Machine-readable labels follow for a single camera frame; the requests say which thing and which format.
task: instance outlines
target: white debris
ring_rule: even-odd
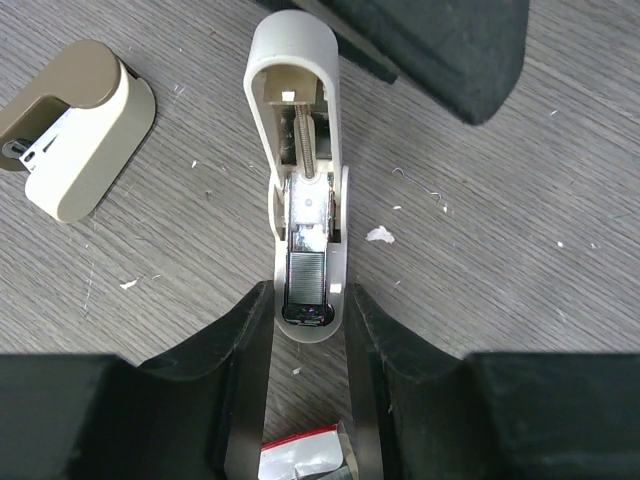
[[[127,283],[121,283],[120,284],[120,288],[123,290],[127,290],[131,287],[133,287],[136,283],[138,283],[138,279],[136,278],[135,280],[131,280],[130,282]]]
[[[389,232],[386,228],[380,225],[378,228],[374,228],[367,234],[368,242],[375,242],[377,240],[382,240],[383,242],[387,242],[387,243],[393,243],[395,242],[396,239],[393,238],[393,235],[391,235],[391,232]]]

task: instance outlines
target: metal spring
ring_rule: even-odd
[[[296,105],[296,117],[298,118],[298,134],[300,135],[300,150],[302,151],[302,162],[304,165],[304,176],[313,178],[315,176],[313,166],[313,153],[311,151],[311,133],[309,132],[309,114],[306,105]]]

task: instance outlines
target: beige stapler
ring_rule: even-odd
[[[88,215],[151,128],[147,83],[106,45],[69,45],[0,110],[0,168],[60,222]]]

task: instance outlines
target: wood grain surface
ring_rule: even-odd
[[[520,82],[480,128],[403,81],[342,63],[349,278],[457,356],[637,350],[640,9],[532,3]],[[271,276],[268,167],[242,91],[266,12],[248,0],[0,7],[0,105],[87,37],[111,46],[158,102],[152,134],[77,224],[30,204],[25,174],[0,173],[0,350],[141,362]],[[379,225],[393,244],[365,240]],[[343,333],[314,346],[276,334],[265,439],[349,417]]]

